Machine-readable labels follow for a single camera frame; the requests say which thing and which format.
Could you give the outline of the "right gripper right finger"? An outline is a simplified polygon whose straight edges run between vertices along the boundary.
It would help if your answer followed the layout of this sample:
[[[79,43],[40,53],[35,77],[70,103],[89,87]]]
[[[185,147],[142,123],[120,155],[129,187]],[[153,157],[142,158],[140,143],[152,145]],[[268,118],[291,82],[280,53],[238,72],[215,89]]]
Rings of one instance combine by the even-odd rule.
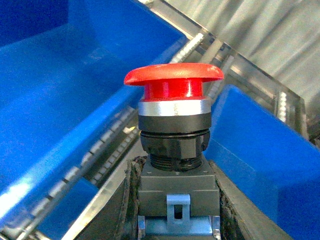
[[[209,160],[220,197],[220,235],[223,240],[291,240]]]

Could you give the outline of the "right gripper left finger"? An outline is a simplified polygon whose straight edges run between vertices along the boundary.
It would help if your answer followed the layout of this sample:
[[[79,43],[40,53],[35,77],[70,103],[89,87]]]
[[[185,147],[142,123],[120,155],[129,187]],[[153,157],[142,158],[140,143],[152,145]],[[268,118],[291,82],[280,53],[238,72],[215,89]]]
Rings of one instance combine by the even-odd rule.
[[[69,229],[71,240],[139,240],[138,186],[146,156],[122,161]]]

